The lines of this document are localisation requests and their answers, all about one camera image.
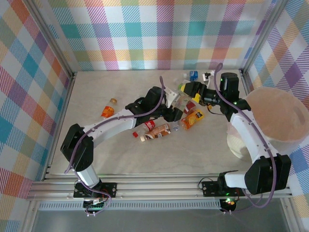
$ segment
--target beige table surface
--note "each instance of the beige table surface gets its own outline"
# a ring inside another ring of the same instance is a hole
[[[62,174],[68,161],[60,146],[69,127],[75,123],[90,125],[100,120],[101,112],[110,98],[118,100],[118,110],[145,96],[152,86],[160,86],[163,76],[165,86],[175,87],[173,80],[186,71],[99,71],[78,72],[60,133],[51,174]],[[237,73],[238,70],[221,71]],[[240,97],[245,96],[239,79]],[[219,113],[219,107],[213,108]],[[156,120],[157,125],[164,124]],[[133,129],[124,131],[104,141],[94,150],[93,166],[98,174],[131,173],[220,173],[229,170],[245,171],[250,163],[238,159],[226,143],[227,120],[225,116],[211,115],[190,130],[177,131],[166,137],[141,142],[132,136]]]

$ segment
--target checkered fabric backdrop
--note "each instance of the checkered fabric backdrop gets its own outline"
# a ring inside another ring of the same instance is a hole
[[[283,89],[309,109],[309,0],[290,0],[249,71],[251,90]],[[289,185],[309,231],[309,137],[291,154]]]
[[[17,231],[69,79],[21,0],[0,0],[0,232]]]
[[[36,0],[77,71],[238,69],[276,0]]]

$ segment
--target cable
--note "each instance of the cable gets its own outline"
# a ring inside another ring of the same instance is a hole
[[[202,190],[202,191],[203,191],[203,189],[201,189],[199,185],[201,184],[201,182],[202,182],[203,179],[209,179],[209,180],[211,180],[212,182],[214,182],[214,181],[213,181],[212,179],[210,179],[209,177],[204,177],[204,178],[202,178],[202,179],[199,181],[199,183],[197,184],[197,187],[198,187],[200,190]]]
[[[258,137],[260,138],[260,140],[262,141],[265,149],[267,150],[270,160],[271,160],[271,164],[272,164],[272,169],[273,169],[273,180],[272,180],[272,185],[271,185],[271,191],[269,193],[269,197],[267,199],[267,201],[263,204],[263,205],[257,205],[256,203],[254,203],[251,199],[251,197],[245,192],[245,190],[243,189],[242,191],[244,192],[245,196],[248,198],[248,200],[252,203],[253,206],[257,207],[257,208],[264,208],[265,206],[267,206],[269,204],[269,202],[271,201],[274,192],[275,192],[275,188],[276,188],[276,182],[277,182],[277,168],[276,168],[276,163],[275,163],[275,159],[268,147],[267,142],[265,141],[265,139],[263,138],[262,134],[260,133],[260,131],[258,130],[258,128],[256,127],[256,125],[252,122],[252,120],[242,111],[240,110],[237,106],[235,106],[234,104],[230,103],[227,99],[225,99],[222,94],[220,93],[218,87],[217,87],[217,73],[222,69],[223,64],[219,63],[216,70],[214,71],[214,87],[216,89],[216,92],[218,94],[218,96],[221,98],[222,101],[224,101],[226,104],[228,104],[229,106],[233,107],[234,109],[236,109],[249,123],[250,125],[253,127],[253,129],[255,130],[256,134],[258,135]]]
[[[78,148],[78,146],[81,144],[82,140],[83,140],[89,133],[95,131],[97,128],[99,128],[100,126],[104,125],[105,123],[114,121],[114,120],[116,120],[116,119],[120,120],[120,119],[122,119],[122,118],[143,117],[143,116],[146,116],[146,115],[149,115],[149,114],[153,113],[153,112],[160,106],[160,104],[161,104],[161,102],[162,102],[162,100],[163,100],[163,96],[164,96],[164,89],[165,89],[165,87],[164,87],[163,77],[162,77],[162,76],[160,76],[160,83],[161,83],[161,95],[160,95],[160,99],[159,99],[159,102],[157,103],[157,105],[156,105],[151,111],[149,111],[149,112],[147,112],[147,113],[139,114],[139,115],[119,116],[119,117],[108,118],[108,119],[106,119],[106,120],[100,122],[99,124],[97,124],[97,125],[94,126],[93,128],[91,128],[91,129],[88,130],[87,132],[85,132],[85,134],[83,134],[83,135],[81,136],[81,138],[77,141],[77,143],[76,143],[76,145],[75,145],[75,147],[74,147],[74,149],[73,149],[73,152],[72,152],[72,155],[71,155],[71,159],[70,159],[70,161],[69,161],[69,165],[68,165],[68,167],[67,167],[67,169],[65,170],[64,173],[67,174],[67,173],[69,172],[69,170],[72,168],[72,164],[73,164],[73,160],[74,160],[74,157],[75,157],[77,148]],[[77,173],[75,170],[73,170],[73,171],[74,171],[75,175],[77,176],[77,178],[79,179],[79,181],[82,183],[82,185],[83,185],[86,189],[88,189],[88,190],[90,190],[90,191],[92,191],[92,192],[96,192],[96,193],[103,194],[103,195],[105,195],[105,196],[108,197],[108,199],[109,199],[108,203],[107,203],[101,210],[99,210],[99,211],[97,211],[97,212],[95,212],[95,213],[90,214],[90,213],[88,212],[88,208],[86,208],[86,213],[87,213],[88,216],[89,216],[89,215],[95,216],[95,215],[101,213],[103,210],[105,210],[105,208],[107,208],[107,207],[111,204],[112,197],[110,196],[110,194],[108,194],[108,193],[106,193],[106,192],[102,192],[102,191],[98,191],[98,190],[95,190],[95,189],[90,188],[89,186],[87,186],[87,185],[82,181],[82,179],[79,177],[78,173]]]
[[[208,110],[209,113],[211,113],[211,114],[213,114],[213,115],[225,115],[225,114],[217,114],[217,113],[212,112],[212,111],[210,110],[209,106],[210,106],[210,104],[207,105],[207,110]]]

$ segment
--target purple cable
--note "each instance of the purple cable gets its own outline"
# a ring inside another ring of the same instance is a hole
[[[90,190],[90,191],[92,191],[92,192],[96,192],[96,193],[103,194],[103,195],[105,195],[105,196],[108,197],[108,199],[109,199],[109,200],[108,200],[108,203],[107,203],[102,209],[100,209],[99,211],[97,211],[97,212],[91,214],[91,213],[88,212],[88,208],[86,208],[86,213],[87,213],[87,215],[93,215],[93,216],[98,215],[99,213],[101,213],[103,210],[105,210],[105,209],[111,204],[111,202],[112,202],[112,197],[110,196],[110,194],[108,194],[108,193],[106,193],[106,192],[102,192],[102,191],[99,191],[99,190],[95,190],[95,189],[90,188],[88,185],[86,185],[86,184],[84,183],[84,181],[82,181],[82,179],[79,177],[79,175],[77,174],[76,171],[74,171],[74,173],[75,173],[75,175],[77,176],[78,180],[82,183],[82,185],[83,185],[86,189],[88,189],[88,190]]]
[[[251,197],[245,192],[245,190],[243,189],[242,191],[244,192],[245,196],[248,198],[248,200],[251,202],[251,204],[257,208],[264,208],[265,206],[267,206],[269,204],[269,202],[271,201],[274,192],[275,192],[275,188],[276,188],[276,182],[277,182],[277,168],[276,168],[276,163],[275,163],[275,159],[271,153],[271,151],[269,150],[269,147],[267,145],[267,142],[265,141],[265,139],[263,138],[262,134],[260,133],[260,131],[258,130],[258,128],[256,127],[256,125],[251,121],[251,119],[242,111],[240,110],[237,106],[235,106],[234,104],[230,103],[228,100],[226,100],[222,94],[220,93],[218,87],[217,87],[217,81],[216,81],[216,77],[217,77],[217,73],[222,69],[223,64],[219,63],[216,70],[214,71],[214,87],[216,89],[216,92],[218,94],[218,96],[221,98],[221,100],[223,100],[226,104],[228,104],[229,106],[233,107],[234,109],[236,109],[253,127],[253,129],[255,130],[256,134],[258,135],[258,137],[260,138],[260,140],[262,141],[265,149],[267,150],[270,160],[271,160],[271,164],[272,164],[272,169],[273,169],[273,180],[272,180],[272,185],[271,185],[271,191],[269,194],[269,197],[267,199],[267,201],[263,204],[263,205],[257,205],[256,203],[254,203],[251,199]]]
[[[119,120],[119,119],[122,119],[122,118],[131,118],[131,117],[143,117],[143,116],[146,116],[146,115],[149,115],[151,113],[153,113],[161,104],[162,100],[163,100],[163,95],[164,95],[164,83],[163,83],[163,78],[162,76],[160,76],[160,82],[161,82],[161,88],[162,88],[162,91],[161,91],[161,96],[160,96],[160,100],[158,102],[158,104],[155,106],[155,108],[153,108],[151,111],[147,112],[147,113],[144,113],[144,114],[139,114],[139,115],[129,115],[129,116],[119,116],[119,117],[113,117],[113,118],[108,118],[102,122],[100,122],[99,124],[97,124],[96,126],[94,126],[93,128],[91,128],[90,130],[88,130],[85,134],[83,134],[81,136],[81,138],[77,141],[74,149],[73,149],[73,152],[72,152],[72,156],[71,156],[71,159],[70,159],[70,162],[69,162],[69,165],[67,167],[67,169],[65,170],[64,174],[67,174],[69,172],[69,170],[72,168],[72,164],[73,164],[73,160],[74,160],[74,157],[75,157],[75,154],[76,154],[76,151],[77,151],[77,148],[78,146],[81,144],[82,140],[90,133],[92,132],[93,130],[99,128],[100,126],[102,126],[103,124],[105,123],[108,123],[108,122],[111,122],[111,121],[114,121],[114,120]]]

